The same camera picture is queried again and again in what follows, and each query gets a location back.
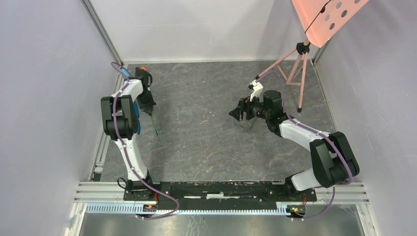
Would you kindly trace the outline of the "grey cloth napkin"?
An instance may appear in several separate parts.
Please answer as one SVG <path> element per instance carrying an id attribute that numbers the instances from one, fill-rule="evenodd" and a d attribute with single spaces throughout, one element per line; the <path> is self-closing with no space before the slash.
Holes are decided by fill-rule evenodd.
<path id="1" fill-rule="evenodd" d="M 253 118 L 251 120 L 236 121 L 235 124 L 245 130 L 250 130 L 256 121 L 257 118 Z"/>

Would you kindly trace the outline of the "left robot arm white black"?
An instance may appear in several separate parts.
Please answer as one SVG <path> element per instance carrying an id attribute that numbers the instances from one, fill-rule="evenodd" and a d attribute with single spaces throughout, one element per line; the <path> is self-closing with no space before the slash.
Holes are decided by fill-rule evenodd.
<path id="1" fill-rule="evenodd" d="M 152 75 L 137 67 L 122 87 L 111 96 L 100 99 L 104 133 L 119 148 L 127 169 L 124 200 L 150 200 L 154 186 L 137 144 L 141 131 L 140 113 L 152 114 L 155 101 L 150 91 Z"/>

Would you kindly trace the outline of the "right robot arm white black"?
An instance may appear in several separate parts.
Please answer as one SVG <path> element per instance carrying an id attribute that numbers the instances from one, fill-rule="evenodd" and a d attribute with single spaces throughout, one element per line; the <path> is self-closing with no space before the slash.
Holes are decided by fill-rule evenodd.
<path id="1" fill-rule="evenodd" d="M 270 132 L 291 140 L 310 152 L 312 167 L 285 179 L 284 195 L 298 200 L 304 190 L 338 184 L 350 184 L 360 168 L 346 135 L 342 132 L 323 132 L 313 129 L 287 114 L 281 93 L 268 90 L 263 100 L 241 98 L 229 115 L 237 121 L 261 118 Z"/>

